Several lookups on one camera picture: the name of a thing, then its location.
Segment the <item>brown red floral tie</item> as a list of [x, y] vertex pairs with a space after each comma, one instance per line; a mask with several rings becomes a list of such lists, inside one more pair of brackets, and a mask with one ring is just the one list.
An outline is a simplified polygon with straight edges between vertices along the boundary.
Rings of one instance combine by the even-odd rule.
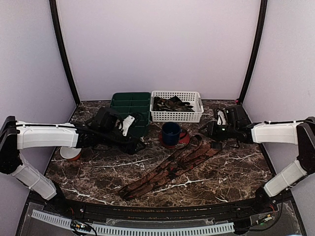
[[118, 195], [125, 201], [139, 198], [194, 169], [220, 151], [222, 143], [207, 143], [200, 135], [194, 135], [185, 147], [175, 150], [141, 179], [124, 186]]

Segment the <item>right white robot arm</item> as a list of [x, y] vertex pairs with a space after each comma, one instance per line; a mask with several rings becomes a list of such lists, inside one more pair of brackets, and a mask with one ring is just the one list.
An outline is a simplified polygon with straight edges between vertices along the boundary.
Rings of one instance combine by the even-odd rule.
[[252, 123], [248, 118], [218, 118], [203, 125], [201, 134], [217, 142], [235, 139], [246, 144], [286, 143], [298, 146], [298, 156], [276, 176], [259, 187], [251, 209], [262, 213], [272, 199], [315, 172], [315, 118]]

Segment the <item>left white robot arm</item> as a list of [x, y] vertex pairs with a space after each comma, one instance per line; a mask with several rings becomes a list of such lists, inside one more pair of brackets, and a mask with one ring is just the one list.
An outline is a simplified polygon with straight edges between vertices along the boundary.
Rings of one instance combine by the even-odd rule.
[[146, 145], [129, 134], [135, 117], [124, 120], [116, 116], [91, 118], [86, 122], [43, 124], [17, 121], [8, 116], [0, 130], [0, 172], [15, 177], [28, 189], [39, 194], [58, 214], [70, 207], [60, 186], [46, 178], [21, 154], [27, 148], [60, 147], [64, 159], [74, 159], [84, 148], [98, 145], [117, 146], [133, 155]]

